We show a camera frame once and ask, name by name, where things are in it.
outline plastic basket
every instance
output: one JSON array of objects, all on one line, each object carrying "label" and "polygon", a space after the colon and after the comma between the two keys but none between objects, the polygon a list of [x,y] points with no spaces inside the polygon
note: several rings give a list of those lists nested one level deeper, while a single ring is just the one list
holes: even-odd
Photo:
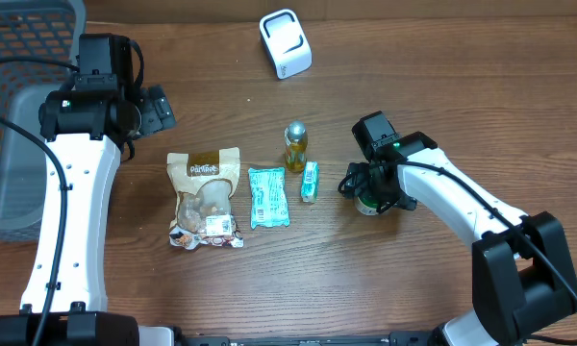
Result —
[{"label": "plastic basket", "polygon": [[[86,10],[82,0],[0,1],[0,58],[75,62]],[[38,107],[69,71],[34,62],[0,64],[0,116],[40,137]],[[45,194],[44,153],[0,125],[0,239],[38,239]]]}]

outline snack bag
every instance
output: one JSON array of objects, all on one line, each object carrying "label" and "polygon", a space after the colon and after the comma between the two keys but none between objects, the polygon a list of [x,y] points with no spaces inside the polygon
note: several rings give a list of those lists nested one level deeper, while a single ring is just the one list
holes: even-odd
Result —
[{"label": "snack bag", "polygon": [[229,198],[238,188],[239,148],[166,157],[177,193],[169,242],[187,250],[201,245],[242,247]]},{"label": "snack bag", "polygon": [[285,194],[285,169],[248,169],[252,190],[250,227],[290,225]]}]

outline wooden table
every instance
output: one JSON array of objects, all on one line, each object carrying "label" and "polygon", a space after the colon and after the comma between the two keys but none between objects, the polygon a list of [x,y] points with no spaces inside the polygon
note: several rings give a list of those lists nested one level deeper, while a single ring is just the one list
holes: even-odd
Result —
[{"label": "wooden table", "polygon": [[[139,42],[177,128],[136,143],[115,177],[107,227],[109,310],[186,334],[262,337],[431,330],[471,308],[470,255],[431,212],[365,217],[336,189],[363,155],[351,127],[386,113],[463,172],[564,224],[577,271],[577,17],[307,22],[308,71],[279,82],[258,24],[89,25]],[[321,170],[316,204],[288,174],[290,227],[248,228],[247,169],[281,165],[303,120]],[[175,193],[166,154],[237,146],[232,199],[245,248],[167,244]],[[0,243],[0,314],[16,313],[34,243]],[[546,334],[577,336],[577,315]]]}]

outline can lid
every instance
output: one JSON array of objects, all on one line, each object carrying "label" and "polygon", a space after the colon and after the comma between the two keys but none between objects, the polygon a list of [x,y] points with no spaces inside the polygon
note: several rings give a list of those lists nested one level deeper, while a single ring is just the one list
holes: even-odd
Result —
[{"label": "can lid", "polygon": [[288,125],[286,134],[288,140],[300,140],[306,136],[306,125],[299,120],[295,120]]}]

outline teal pouch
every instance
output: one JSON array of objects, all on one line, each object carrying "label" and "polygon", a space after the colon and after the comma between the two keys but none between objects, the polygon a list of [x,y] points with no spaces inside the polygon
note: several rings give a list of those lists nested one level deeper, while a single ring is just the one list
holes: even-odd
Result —
[{"label": "teal pouch", "polygon": [[285,194],[285,169],[248,169],[252,191],[250,227],[290,225]]}]

